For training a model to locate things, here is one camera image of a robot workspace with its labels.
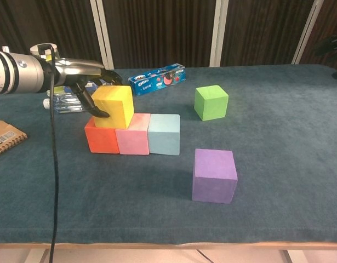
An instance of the cable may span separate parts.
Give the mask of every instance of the cable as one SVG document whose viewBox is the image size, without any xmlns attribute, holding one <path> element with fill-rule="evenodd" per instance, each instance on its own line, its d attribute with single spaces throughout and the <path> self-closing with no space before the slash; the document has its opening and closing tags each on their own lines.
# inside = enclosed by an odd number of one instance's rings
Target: cable
<svg viewBox="0 0 337 263">
<path fill-rule="evenodd" d="M 208 258 L 205 254 L 203 254 L 199 249 L 196 249 L 205 259 L 207 259 L 210 263 L 214 263 L 210 258 Z"/>
<path fill-rule="evenodd" d="M 54 120 L 54 79 L 55 79 L 55 50 L 51 44 L 38 45 L 39 54 L 45 54 L 45 50 L 50 49 L 52 55 L 52 73 L 50 82 L 50 122 L 52 127 L 52 148 L 54 158 L 54 174 L 55 174 L 55 193 L 54 193 L 54 225 L 52 244 L 50 246 L 49 263 L 53 263 L 56 233 L 58 231 L 58 206 L 59 206 L 59 165 L 58 154 L 56 151 L 56 136 L 55 136 L 55 120 Z"/>
</svg>

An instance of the cardboard notebook cover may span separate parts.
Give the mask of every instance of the cardboard notebook cover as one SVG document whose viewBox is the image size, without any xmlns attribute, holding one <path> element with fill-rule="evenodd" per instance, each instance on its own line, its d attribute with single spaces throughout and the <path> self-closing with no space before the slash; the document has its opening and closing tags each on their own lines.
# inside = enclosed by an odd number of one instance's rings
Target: cardboard notebook cover
<svg viewBox="0 0 337 263">
<path fill-rule="evenodd" d="M 0 121 L 0 154 L 27 139 L 27 135 L 12 125 Z"/>
</svg>

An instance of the bottle cap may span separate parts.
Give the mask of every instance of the bottle cap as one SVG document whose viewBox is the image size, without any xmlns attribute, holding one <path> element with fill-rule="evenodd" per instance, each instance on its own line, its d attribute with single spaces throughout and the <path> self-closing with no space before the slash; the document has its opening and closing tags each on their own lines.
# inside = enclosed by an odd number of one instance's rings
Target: bottle cap
<svg viewBox="0 0 337 263">
<path fill-rule="evenodd" d="M 50 99 L 44 99 L 43 100 L 43 106 L 45 109 L 50 109 Z"/>
</svg>

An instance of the table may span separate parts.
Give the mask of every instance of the table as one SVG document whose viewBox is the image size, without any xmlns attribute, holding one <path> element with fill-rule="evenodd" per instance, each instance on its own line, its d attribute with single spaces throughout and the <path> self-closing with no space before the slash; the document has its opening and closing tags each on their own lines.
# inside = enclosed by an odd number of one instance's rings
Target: table
<svg viewBox="0 0 337 263">
<path fill-rule="evenodd" d="M 143 70 L 117 72 L 127 79 Z M 90 115 L 56 115 L 57 242 L 337 247 L 332 72 L 320 65 L 187 68 L 186 82 L 135 97 L 136 112 L 180 114 L 180 156 L 91 154 L 83 130 Z M 202 122 L 193 109 L 195 88 L 212 84 L 229 94 L 228 114 Z M 0 156 L 0 244 L 43 245 L 52 236 L 54 174 L 44 97 L 0 96 L 0 119 L 29 135 Z M 191 200 L 195 148 L 234 152 L 239 182 L 230 205 Z"/>
</svg>

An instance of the cube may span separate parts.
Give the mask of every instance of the cube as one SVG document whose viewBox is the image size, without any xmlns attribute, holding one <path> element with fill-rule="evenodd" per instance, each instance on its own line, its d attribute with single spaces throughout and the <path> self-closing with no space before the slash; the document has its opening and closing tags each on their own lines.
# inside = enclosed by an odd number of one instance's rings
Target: cube
<svg viewBox="0 0 337 263">
<path fill-rule="evenodd" d="M 218 85 L 196 88 L 194 109 L 203 121 L 224 118 L 228 94 Z"/>
<path fill-rule="evenodd" d="M 128 129 L 116 129 L 119 153 L 122 155 L 148 155 L 147 129 L 150 114 L 135 113 Z"/>
<path fill-rule="evenodd" d="M 102 85 L 92 94 L 95 105 L 110 114 L 109 118 L 94 118 L 99 128 L 127 129 L 134 114 L 130 86 Z"/>
<path fill-rule="evenodd" d="M 192 188 L 194 201 L 229 204 L 237 182 L 233 152 L 195 150 Z"/>
<path fill-rule="evenodd" d="M 84 130 L 92 153 L 119 153 L 115 129 L 96 127 L 92 117 Z"/>
<path fill-rule="evenodd" d="M 160 155 L 179 155 L 179 115 L 152 114 L 147 134 L 150 153 L 158 153 Z"/>
</svg>

